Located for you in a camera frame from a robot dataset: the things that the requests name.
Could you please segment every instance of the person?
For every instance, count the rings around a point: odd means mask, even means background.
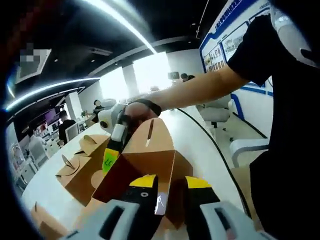
[[[92,122],[94,122],[95,124],[99,122],[99,118],[98,118],[98,113],[104,109],[103,106],[101,106],[101,101],[100,100],[94,100],[93,104],[95,105],[95,109],[93,110],[93,114],[95,115],[95,117],[91,120]]]
[[[188,75],[186,73],[182,73],[181,74],[181,79],[182,79],[183,83],[186,82],[186,81],[189,81],[191,79],[194,79],[194,78],[195,78],[195,76],[193,76],[193,75]]]
[[[38,143],[41,143],[42,146],[47,145],[46,141],[42,137],[35,135],[34,129],[32,127],[29,127],[27,134],[30,138],[30,143],[28,147],[29,150],[32,149],[33,146],[37,145]]]
[[[67,144],[66,129],[71,127],[76,123],[75,120],[68,119],[68,114],[66,110],[63,110],[59,113],[62,124],[59,126],[59,139],[63,141],[64,144]]]
[[[255,18],[234,55],[218,71],[153,92],[143,100],[130,103],[124,113],[135,120],[132,128],[136,129],[143,121],[158,117],[161,111],[219,99],[249,81],[262,86],[272,76],[273,122],[269,148],[249,168],[251,196],[260,222],[267,233],[282,240],[295,236],[296,231],[308,232],[303,226],[309,218],[308,210],[297,212],[297,205],[314,206],[305,201],[311,201],[308,196],[312,193],[303,190],[314,186],[315,180],[310,178],[312,167],[295,160],[305,159],[305,152],[313,150],[313,141],[308,141],[310,133],[297,128],[301,125],[299,116],[314,112],[307,104],[299,106],[316,95],[311,86],[320,79],[317,45],[320,41],[311,27],[311,23],[319,21],[315,20],[317,14],[311,13],[310,2],[271,3],[271,15]]]

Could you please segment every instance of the bright window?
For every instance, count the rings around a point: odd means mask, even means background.
[[[122,67],[119,67],[106,75],[100,80],[100,87],[104,99],[115,99],[117,102],[129,97],[128,87],[125,81]]]
[[[170,66],[165,52],[141,58],[133,62],[136,83],[141,94],[149,93],[151,87],[160,90],[172,85],[168,78]]]

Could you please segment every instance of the white desk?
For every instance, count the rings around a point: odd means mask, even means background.
[[[209,132],[195,106],[183,108],[183,110]],[[188,116],[176,109],[165,111],[160,117],[171,134],[175,149],[193,165],[194,174],[205,178],[221,200],[230,201],[243,210],[236,186],[218,150],[205,132]],[[72,229],[83,207],[62,187],[55,175],[64,165],[61,154],[69,159],[72,158],[73,154],[80,149],[79,139],[89,134],[108,135],[98,123],[80,133],[43,165],[22,195],[22,200],[28,209],[31,209],[37,201],[69,230]]]

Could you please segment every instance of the ceiling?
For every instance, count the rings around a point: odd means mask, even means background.
[[[166,51],[167,53],[199,48],[202,39],[227,2],[227,0],[209,0],[203,15],[207,0],[104,1],[124,16],[149,43],[184,37],[180,41],[155,47],[157,52]],[[143,43],[127,28],[83,0],[28,0],[26,5],[17,0],[11,2],[17,13],[11,15],[8,20],[12,24],[7,24],[4,30],[6,36],[9,35],[14,24],[19,23],[19,19],[25,16],[22,13],[26,11],[34,12],[32,6],[40,4],[39,2],[48,3],[42,8],[45,14],[42,14],[36,25],[31,26],[27,42],[29,43],[28,46],[33,49],[51,49],[41,74],[12,85],[16,97],[53,83],[85,78],[106,62],[143,46]],[[196,38],[202,15],[203,19]],[[125,67],[132,64],[134,60],[150,54],[152,53],[149,49],[140,51],[117,61],[117,66],[112,64],[95,73],[95,76],[101,76],[120,66]],[[94,82],[67,84],[62,86],[59,91],[80,87],[87,88]],[[49,96],[54,93],[58,93],[58,89],[46,91],[42,95],[37,95],[22,102],[9,112],[9,117],[21,108],[43,98],[43,95]],[[8,102],[12,100],[13,98],[8,96]],[[33,115],[38,115],[47,111],[52,108],[52,104],[49,104],[48,101],[50,100],[44,101],[45,104],[42,103],[42,107],[31,106],[29,110],[26,110],[26,113],[29,111],[35,113]],[[31,116],[28,116],[29,114],[22,111],[15,118],[22,119],[21,117],[23,117],[24,122],[27,123],[32,119]]]

